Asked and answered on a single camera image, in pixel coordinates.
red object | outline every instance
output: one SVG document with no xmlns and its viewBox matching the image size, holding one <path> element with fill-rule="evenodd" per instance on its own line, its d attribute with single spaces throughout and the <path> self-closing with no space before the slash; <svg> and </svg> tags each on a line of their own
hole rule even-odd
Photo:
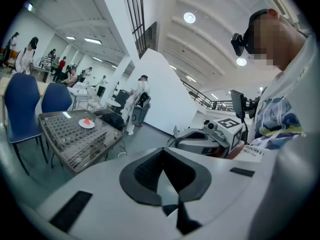
<svg viewBox="0 0 320 240">
<path fill-rule="evenodd" d="M 64 60 L 60 60 L 60 64 L 59 64 L 58 68 L 63 69 L 65 65 L 66 65 L 66 62 Z"/>
<path fill-rule="evenodd" d="M 89 117 L 87 117 L 87 118 L 83 121 L 83 123 L 85 123 L 86 125 L 90 125 Z"/>
</svg>

blue chair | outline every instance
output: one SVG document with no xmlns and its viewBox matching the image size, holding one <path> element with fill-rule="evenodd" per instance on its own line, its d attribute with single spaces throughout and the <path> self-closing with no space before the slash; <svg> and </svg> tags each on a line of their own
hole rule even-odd
<svg viewBox="0 0 320 240">
<path fill-rule="evenodd" d="M 38 143 L 39 137 L 43 157 L 48 163 L 41 139 L 42 131 L 35 114 L 39 99 L 37 81 L 34 76 L 28 74 L 14 74 L 4 93 L 4 104 L 8 111 L 8 141 L 13 144 L 14 151 L 27 175 L 29 173 L 19 155 L 18 143 L 33 138 L 36 138 Z"/>
<path fill-rule="evenodd" d="M 72 104 L 72 98 L 68 91 L 67 86 L 61 83 L 51 82 L 45 89 L 42 97 L 41 109 L 42 113 L 53 113 L 66 111 Z M 45 141 L 46 147 L 49 149 L 47 140 Z M 51 168 L 53 168 L 54 155 L 51 158 Z"/>
</svg>

glass railing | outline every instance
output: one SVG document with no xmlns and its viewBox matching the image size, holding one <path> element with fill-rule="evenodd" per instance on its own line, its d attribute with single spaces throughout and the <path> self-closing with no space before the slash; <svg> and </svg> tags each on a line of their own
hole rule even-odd
<svg viewBox="0 0 320 240">
<path fill-rule="evenodd" d="M 181 82 L 188 91 L 190 97 L 207 110 L 235 112 L 232 100 L 211 100 L 185 81 L 181 80 Z"/>
</svg>

white plate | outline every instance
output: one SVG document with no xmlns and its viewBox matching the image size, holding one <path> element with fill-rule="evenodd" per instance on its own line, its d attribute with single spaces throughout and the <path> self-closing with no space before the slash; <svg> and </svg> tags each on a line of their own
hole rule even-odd
<svg viewBox="0 0 320 240">
<path fill-rule="evenodd" d="M 83 128 L 86 128 L 86 129 L 91 129 L 93 127 L 95 127 L 95 123 L 92 122 L 91 120 L 89 120 L 90 124 L 85 124 L 85 120 L 86 119 L 81 119 L 79 120 L 79 125 Z"/>
</svg>

ceiling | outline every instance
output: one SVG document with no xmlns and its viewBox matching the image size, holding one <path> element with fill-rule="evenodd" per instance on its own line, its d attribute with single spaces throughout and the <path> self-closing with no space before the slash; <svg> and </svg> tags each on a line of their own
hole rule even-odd
<svg viewBox="0 0 320 240">
<path fill-rule="evenodd" d="M 118 65 L 125 53 L 109 28 L 104 8 L 97 0 L 32 0 L 34 14 L 55 29 L 56 33 L 83 53 Z M 85 41 L 97 39 L 102 44 Z M 126 74 L 133 70 L 130 64 Z"/>
<path fill-rule="evenodd" d="M 175 0 L 161 52 L 182 80 L 190 76 L 196 82 L 188 83 L 203 93 L 270 82 L 277 70 L 256 65 L 246 52 L 246 66 L 237 65 L 230 42 L 234 33 L 246 31 L 254 12 L 265 8 L 278 10 L 270 0 Z M 185 13 L 193 13 L 195 22 L 187 23 Z"/>
</svg>

